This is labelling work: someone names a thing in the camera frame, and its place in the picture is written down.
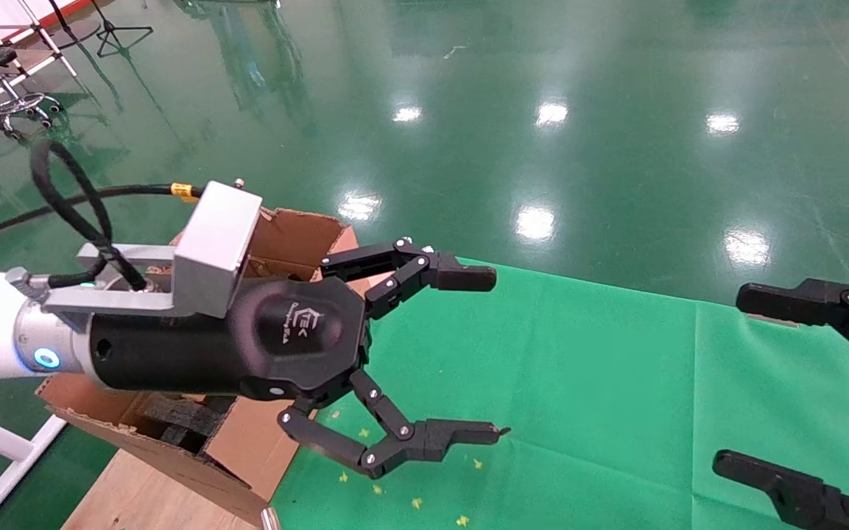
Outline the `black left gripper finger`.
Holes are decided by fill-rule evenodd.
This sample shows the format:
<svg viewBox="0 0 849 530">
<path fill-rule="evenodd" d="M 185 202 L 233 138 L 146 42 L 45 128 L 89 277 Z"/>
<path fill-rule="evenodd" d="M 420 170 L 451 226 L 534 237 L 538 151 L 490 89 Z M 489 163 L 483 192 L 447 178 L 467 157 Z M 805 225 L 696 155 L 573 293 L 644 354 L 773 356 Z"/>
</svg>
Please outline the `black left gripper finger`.
<svg viewBox="0 0 849 530">
<path fill-rule="evenodd" d="M 464 265 L 452 254 L 426 250 L 407 237 L 329 254 L 321 259 L 320 271 L 324 278 L 339 278 L 347 284 L 383 275 L 364 293 L 368 319 L 383 318 L 424 288 L 490 292 L 497 284 L 497 269 Z"/>
<path fill-rule="evenodd" d="M 373 446 L 364 446 L 311 420 L 311 412 L 319 406 L 306 397 L 295 398 L 293 405 L 278 415 L 278 423 L 300 446 L 370 478 L 381 478 L 407 461 L 440 462 L 454 444 L 496 444 L 511 431 L 509 427 L 473 420 L 427 419 L 412 423 L 364 370 L 351 373 L 347 388 L 353 390 L 386 433 Z"/>
</svg>

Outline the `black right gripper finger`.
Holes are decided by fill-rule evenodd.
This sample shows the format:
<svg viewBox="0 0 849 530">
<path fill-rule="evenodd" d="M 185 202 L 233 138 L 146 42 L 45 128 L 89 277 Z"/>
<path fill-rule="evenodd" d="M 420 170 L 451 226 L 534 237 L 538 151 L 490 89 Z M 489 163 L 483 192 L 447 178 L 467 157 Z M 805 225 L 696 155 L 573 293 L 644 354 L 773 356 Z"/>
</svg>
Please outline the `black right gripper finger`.
<svg viewBox="0 0 849 530">
<path fill-rule="evenodd" d="M 849 495 L 819 477 L 734 450 L 718 450 L 718 476 L 767 494 L 784 523 L 799 529 L 849 529 Z"/>
<path fill-rule="evenodd" d="M 801 325 L 829 326 L 849 342 L 849 284 L 808 278 L 792 289 L 745 284 L 735 305 L 745 314 Z"/>
</svg>

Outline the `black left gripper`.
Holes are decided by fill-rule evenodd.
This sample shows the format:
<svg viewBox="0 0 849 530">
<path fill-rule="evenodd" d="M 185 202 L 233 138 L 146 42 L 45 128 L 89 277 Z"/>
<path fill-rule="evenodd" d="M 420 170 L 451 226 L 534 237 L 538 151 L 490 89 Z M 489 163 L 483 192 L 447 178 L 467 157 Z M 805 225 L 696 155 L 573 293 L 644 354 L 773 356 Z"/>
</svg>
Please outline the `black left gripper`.
<svg viewBox="0 0 849 530">
<path fill-rule="evenodd" d="M 333 402 L 367 360 L 366 302 L 337 278 L 250 278 L 222 318 L 101 315 L 90 350 L 108 388 Z"/>
</svg>

